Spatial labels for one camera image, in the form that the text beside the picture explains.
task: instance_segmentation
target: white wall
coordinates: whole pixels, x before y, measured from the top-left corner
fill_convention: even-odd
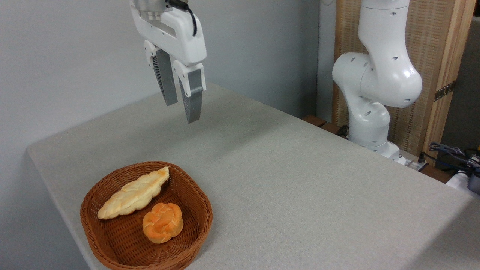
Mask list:
[[[190,5],[209,81],[315,112],[318,0]],[[0,269],[87,267],[25,149],[158,92],[142,46],[127,0],[0,1]]]
[[[317,116],[332,120],[336,0],[322,0],[318,36]]]

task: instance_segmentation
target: round bread roll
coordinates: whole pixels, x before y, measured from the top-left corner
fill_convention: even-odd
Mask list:
[[[159,203],[144,216],[144,234],[156,244],[177,236],[183,229],[180,207],[173,203]]]

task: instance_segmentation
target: braided bread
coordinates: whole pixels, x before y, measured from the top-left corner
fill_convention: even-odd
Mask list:
[[[160,187],[168,178],[168,167],[140,176],[112,195],[100,208],[97,217],[107,220],[144,208],[153,197],[160,194]]]

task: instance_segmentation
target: wicker basket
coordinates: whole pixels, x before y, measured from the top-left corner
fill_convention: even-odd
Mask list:
[[[110,220],[97,218],[98,210],[123,185],[141,175],[170,166],[170,178],[160,194],[144,209]],[[142,220],[157,203],[174,203],[182,211],[183,230],[162,244],[144,235]],[[95,257],[115,270],[186,268],[197,256],[212,225],[212,206],[199,186],[178,166],[160,161],[143,162],[113,171],[85,196],[80,219]]]

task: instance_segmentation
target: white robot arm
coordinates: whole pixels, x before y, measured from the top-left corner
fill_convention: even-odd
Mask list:
[[[146,39],[148,65],[154,69],[167,105],[182,93],[187,122],[200,118],[206,90],[206,48],[202,25],[188,4],[179,0],[130,0],[133,20]]]
[[[384,105],[404,108],[422,88],[405,46],[409,0],[362,0],[359,38],[369,55],[346,53],[334,64],[333,79],[347,101],[349,140],[402,162],[387,141],[390,116]]]

